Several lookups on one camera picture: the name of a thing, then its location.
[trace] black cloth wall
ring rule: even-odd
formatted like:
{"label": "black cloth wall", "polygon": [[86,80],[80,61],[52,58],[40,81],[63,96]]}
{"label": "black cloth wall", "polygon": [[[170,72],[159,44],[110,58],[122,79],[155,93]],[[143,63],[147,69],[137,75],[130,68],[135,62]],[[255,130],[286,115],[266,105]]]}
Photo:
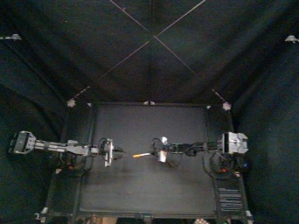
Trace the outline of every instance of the black cloth wall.
{"label": "black cloth wall", "polygon": [[238,131],[249,137],[250,207],[262,223],[298,223],[299,45],[279,49],[237,102]]}

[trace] metal bracket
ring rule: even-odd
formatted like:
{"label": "metal bracket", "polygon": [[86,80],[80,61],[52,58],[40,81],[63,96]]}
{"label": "metal bracket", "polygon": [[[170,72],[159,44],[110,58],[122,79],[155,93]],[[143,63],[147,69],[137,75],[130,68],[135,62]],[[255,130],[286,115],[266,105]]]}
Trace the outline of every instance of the metal bracket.
{"label": "metal bracket", "polygon": [[154,216],[150,213],[138,213],[135,218],[145,220],[146,224],[151,224],[154,220]]}

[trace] cable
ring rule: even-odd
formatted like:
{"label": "cable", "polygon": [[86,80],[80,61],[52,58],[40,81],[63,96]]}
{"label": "cable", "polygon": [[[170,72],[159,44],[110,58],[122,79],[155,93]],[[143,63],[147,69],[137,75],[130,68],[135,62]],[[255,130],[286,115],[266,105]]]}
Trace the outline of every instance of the cable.
{"label": "cable", "polygon": [[178,164],[174,164],[174,163],[167,159],[167,163],[169,163],[173,167],[179,166],[181,163],[182,163],[182,161],[183,161],[183,154],[181,154],[181,160],[179,160]]}

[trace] small object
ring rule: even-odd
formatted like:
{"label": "small object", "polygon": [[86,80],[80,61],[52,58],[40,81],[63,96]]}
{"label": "small object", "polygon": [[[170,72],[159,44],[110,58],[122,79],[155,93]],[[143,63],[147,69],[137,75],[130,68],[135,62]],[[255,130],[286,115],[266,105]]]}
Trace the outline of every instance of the small object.
{"label": "small object", "polygon": [[76,101],[74,99],[68,100],[68,107],[74,108],[76,106]]}
{"label": "small object", "polygon": [[295,42],[299,42],[299,39],[298,39],[294,35],[290,35],[290,36],[286,38],[285,41],[286,41],[286,42],[294,42],[294,44],[295,44]]}
{"label": "small object", "polygon": [[19,34],[14,34],[14,36],[11,37],[11,39],[12,39],[14,41],[16,41],[16,40],[23,40]]}
{"label": "small object", "polygon": [[141,157],[145,157],[145,156],[151,156],[153,155],[153,153],[143,153],[143,154],[135,154],[134,155],[134,158],[141,158]]}
{"label": "small object", "polygon": [[225,103],[223,103],[223,109],[225,109],[226,111],[231,110],[231,105],[230,105],[229,102],[225,102]]}

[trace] black tent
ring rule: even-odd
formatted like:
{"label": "black tent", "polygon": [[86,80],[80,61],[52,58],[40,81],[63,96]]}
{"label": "black tent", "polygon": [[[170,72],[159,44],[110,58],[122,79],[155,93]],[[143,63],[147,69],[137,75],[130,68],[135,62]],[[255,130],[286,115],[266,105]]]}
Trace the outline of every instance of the black tent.
{"label": "black tent", "polygon": [[70,100],[231,104],[255,220],[298,223],[299,43],[286,41],[298,1],[3,0],[0,9],[2,223],[31,223],[52,173],[44,155],[6,155],[10,137],[59,141]]}

